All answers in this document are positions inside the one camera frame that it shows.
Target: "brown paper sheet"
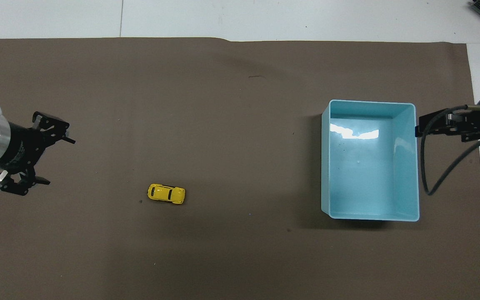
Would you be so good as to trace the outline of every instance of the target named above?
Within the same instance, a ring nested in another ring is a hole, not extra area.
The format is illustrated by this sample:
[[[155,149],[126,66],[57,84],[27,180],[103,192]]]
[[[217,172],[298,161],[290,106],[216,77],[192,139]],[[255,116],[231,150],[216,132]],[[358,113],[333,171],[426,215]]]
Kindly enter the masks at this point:
[[[77,141],[38,163],[51,185],[0,192],[0,299],[480,299],[478,152],[418,222],[332,220],[331,99],[472,103],[465,45],[0,40],[6,118],[54,114]],[[469,146],[428,143],[430,180]]]

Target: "light blue container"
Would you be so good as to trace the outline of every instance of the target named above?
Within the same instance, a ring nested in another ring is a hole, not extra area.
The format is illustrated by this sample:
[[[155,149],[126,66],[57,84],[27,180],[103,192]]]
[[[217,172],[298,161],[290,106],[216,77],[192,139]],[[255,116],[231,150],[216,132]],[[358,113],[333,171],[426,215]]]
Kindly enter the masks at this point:
[[[332,100],[322,114],[322,211],[335,219],[417,221],[416,108]]]

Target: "yellow toy car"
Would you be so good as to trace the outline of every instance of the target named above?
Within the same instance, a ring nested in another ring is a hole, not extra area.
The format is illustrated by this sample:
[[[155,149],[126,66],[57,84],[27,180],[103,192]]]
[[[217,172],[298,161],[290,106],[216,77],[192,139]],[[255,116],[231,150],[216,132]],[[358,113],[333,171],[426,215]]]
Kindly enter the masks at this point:
[[[176,186],[169,186],[154,183],[147,190],[149,199],[168,201],[173,204],[182,204],[185,201],[185,189]]]

